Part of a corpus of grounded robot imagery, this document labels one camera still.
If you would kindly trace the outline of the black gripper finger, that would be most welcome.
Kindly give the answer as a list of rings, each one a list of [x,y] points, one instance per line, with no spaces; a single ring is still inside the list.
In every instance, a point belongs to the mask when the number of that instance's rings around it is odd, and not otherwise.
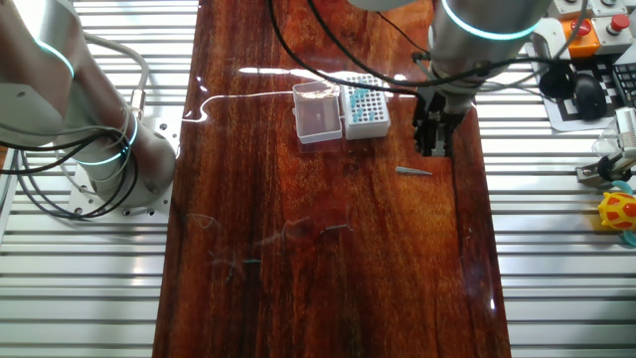
[[[414,127],[415,150],[422,156],[431,156],[435,146],[435,124],[417,123]]]
[[[456,126],[450,123],[442,123],[436,132],[436,155],[451,157],[453,154],[453,133]]]

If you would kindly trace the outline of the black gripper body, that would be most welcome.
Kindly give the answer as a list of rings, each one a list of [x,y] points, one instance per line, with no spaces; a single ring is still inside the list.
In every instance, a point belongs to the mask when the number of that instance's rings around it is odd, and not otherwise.
[[[412,125],[421,127],[430,121],[450,126],[459,125],[465,117],[465,108],[457,105],[455,99],[458,96],[452,94],[447,97],[446,92],[438,92],[436,89],[419,89]]]

